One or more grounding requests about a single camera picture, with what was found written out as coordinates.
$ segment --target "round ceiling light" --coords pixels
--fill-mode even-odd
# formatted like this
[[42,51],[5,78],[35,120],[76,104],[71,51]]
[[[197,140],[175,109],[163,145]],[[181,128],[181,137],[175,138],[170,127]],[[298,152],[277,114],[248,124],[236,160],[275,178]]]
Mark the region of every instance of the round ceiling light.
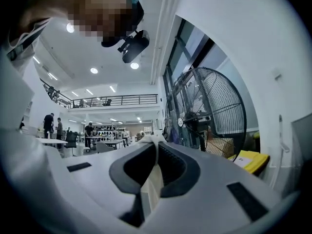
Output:
[[92,68],[92,69],[90,69],[90,71],[91,71],[91,73],[93,73],[93,74],[97,74],[97,73],[98,73],[98,70],[97,70],[96,68]]
[[71,23],[68,23],[68,24],[66,25],[66,29],[67,29],[67,31],[68,31],[69,33],[73,33],[73,32],[75,31],[75,29],[74,29],[74,27],[73,27],[73,25],[72,25]]
[[131,68],[132,69],[138,69],[139,65],[136,62],[131,63]]

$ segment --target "black pants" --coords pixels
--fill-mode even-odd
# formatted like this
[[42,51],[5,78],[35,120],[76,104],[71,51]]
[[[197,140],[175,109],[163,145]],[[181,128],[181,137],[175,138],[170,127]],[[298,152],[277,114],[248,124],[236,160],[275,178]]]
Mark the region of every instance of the black pants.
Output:
[[[62,139],[62,135],[58,135],[57,134],[57,139]],[[62,144],[58,144],[58,149],[61,149],[62,148]]]
[[50,132],[50,138],[51,138],[51,129],[44,129],[44,138],[48,138],[48,132]]
[[91,149],[91,139],[90,138],[84,138],[84,146],[89,147]]

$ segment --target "white paper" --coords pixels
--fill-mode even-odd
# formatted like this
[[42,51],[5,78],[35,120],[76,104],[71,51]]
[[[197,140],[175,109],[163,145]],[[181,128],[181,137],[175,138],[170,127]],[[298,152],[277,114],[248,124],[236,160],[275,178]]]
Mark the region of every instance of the white paper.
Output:
[[244,168],[247,166],[250,162],[252,162],[251,158],[245,158],[245,157],[237,157],[237,159],[234,161],[234,164]]

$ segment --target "chair backrest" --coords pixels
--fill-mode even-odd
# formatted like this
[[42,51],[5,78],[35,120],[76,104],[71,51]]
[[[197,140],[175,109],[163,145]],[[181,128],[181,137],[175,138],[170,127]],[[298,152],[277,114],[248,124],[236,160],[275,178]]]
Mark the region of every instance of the chair backrest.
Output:
[[98,142],[97,143],[97,152],[98,153],[105,153],[105,152],[109,152],[109,151],[112,151],[112,150],[113,150],[113,147],[109,147],[109,146],[107,146],[103,142]]
[[72,147],[77,147],[76,145],[76,139],[77,139],[78,133],[77,132],[69,132],[66,135],[66,142],[68,142],[66,144],[66,148],[72,148]]

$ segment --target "black shirt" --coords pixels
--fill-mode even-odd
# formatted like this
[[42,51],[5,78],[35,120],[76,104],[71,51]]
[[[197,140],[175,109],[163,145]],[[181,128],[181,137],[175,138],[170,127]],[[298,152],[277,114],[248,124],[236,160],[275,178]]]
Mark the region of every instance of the black shirt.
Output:
[[90,136],[91,135],[91,132],[93,131],[93,128],[92,127],[90,127],[90,126],[86,126],[85,128],[84,128],[84,130],[87,132],[87,134]]
[[45,130],[51,130],[51,128],[52,128],[52,122],[53,122],[53,116],[52,115],[46,115],[45,117],[44,117],[44,126],[43,126],[43,128],[45,129]]

